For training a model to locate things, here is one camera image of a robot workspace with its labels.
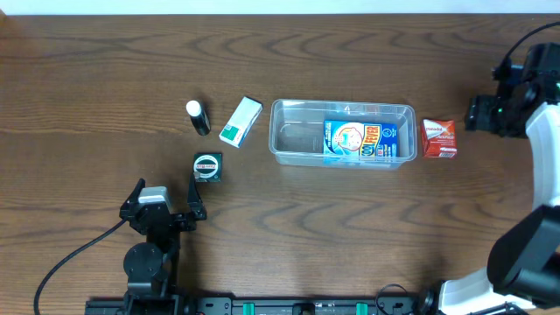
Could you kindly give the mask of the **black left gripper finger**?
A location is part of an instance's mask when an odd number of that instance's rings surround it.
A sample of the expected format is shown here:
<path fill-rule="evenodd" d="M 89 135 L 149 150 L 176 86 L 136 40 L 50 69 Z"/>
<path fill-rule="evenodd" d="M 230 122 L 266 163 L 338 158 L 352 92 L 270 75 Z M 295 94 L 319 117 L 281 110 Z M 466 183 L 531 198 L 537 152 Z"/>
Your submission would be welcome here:
<path fill-rule="evenodd" d="M 140 178 L 135 188 L 133 189 L 132 193 L 129 197 L 123 202 L 123 209 L 130 210 L 131 208 L 135 207 L 138 204 L 138 198 L 140 196 L 141 191 L 145 188 L 145 180 Z"/>
<path fill-rule="evenodd" d="M 189 189 L 187 194 L 187 204 L 194 214 L 204 213 L 204 204 L 196 187 L 196 178 L 192 174 L 189 179 Z"/>

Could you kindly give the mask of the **red Panadol ActiFast box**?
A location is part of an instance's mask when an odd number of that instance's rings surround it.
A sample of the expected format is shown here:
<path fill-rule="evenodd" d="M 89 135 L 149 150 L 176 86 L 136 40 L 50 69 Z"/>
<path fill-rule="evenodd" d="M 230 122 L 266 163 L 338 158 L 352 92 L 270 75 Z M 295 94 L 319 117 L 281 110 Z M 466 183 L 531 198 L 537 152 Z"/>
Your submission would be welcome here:
<path fill-rule="evenodd" d="M 421 136 L 425 158 L 454 158 L 458 153 L 453 120 L 423 119 Z"/>

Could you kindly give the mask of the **dark bottle white cap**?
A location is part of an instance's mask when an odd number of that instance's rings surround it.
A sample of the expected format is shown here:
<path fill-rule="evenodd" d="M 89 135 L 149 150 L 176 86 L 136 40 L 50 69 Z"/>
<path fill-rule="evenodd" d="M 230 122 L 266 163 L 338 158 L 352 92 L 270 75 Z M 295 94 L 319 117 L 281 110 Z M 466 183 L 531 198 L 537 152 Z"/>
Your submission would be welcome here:
<path fill-rule="evenodd" d="M 206 111 L 200 101 L 190 100 L 185 105 L 185 110 L 190 116 L 192 126 L 200 136 L 206 136 L 211 131 L 211 125 Z"/>

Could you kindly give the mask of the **blue KoolFever box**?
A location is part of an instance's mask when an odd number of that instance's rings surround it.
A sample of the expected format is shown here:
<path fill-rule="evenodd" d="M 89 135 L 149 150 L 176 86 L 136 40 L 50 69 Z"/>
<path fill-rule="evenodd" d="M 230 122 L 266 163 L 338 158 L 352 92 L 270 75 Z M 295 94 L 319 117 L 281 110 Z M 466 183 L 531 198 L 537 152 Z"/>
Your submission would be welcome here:
<path fill-rule="evenodd" d="M 324 162 L 373 162 L 398 157 L 398 135 L 393 123 L 324 121 Z"/>

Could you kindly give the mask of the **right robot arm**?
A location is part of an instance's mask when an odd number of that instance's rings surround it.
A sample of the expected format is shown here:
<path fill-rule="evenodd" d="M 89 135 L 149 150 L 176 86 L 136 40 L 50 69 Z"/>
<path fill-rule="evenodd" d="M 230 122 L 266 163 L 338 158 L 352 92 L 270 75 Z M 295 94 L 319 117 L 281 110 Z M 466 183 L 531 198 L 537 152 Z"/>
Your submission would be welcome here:
<path fill-rule="evenodd" d="M 524 313 L 559 305 L 559 69 L 503 66 L 494 77 L 497 94 L 476 97 L 465 126 L 529 140 L 533 209 L 493 245 L 484 269 L 427 291 L 418 301 L 425 314 Z"/>

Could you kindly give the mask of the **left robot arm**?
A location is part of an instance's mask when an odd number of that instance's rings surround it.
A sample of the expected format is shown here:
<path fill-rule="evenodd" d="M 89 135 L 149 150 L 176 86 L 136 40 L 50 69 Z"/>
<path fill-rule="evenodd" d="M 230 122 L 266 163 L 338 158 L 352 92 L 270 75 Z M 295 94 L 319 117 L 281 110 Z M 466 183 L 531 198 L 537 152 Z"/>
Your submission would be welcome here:
<path fill-rule="evenodd" d="M 186 201 L 188 212 L 173 213 L 167 188 L 148 187 L 141 178 L 121 205 L 119 217 L 144 235 L 146 241 L 133 246 L 123 259 L 128 283 L 118 314 L 196 312 L 196 299 L 177 286 L 180 234 L 194 231 L 197 222 L 207 218 L 194 175 L 189 179 Z"/>

